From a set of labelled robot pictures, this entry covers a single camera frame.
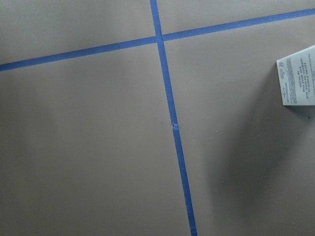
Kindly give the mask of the blue white milk carton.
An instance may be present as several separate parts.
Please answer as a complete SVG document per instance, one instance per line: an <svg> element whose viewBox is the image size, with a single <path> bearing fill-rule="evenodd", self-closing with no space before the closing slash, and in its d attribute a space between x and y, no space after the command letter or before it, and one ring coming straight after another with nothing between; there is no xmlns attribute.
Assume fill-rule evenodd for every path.
<svg viewBox="0 0 315 236"><path fill-rule="evenodd" d="M284 106L315 104L315 47L311 46L277 60Z"/></svg>

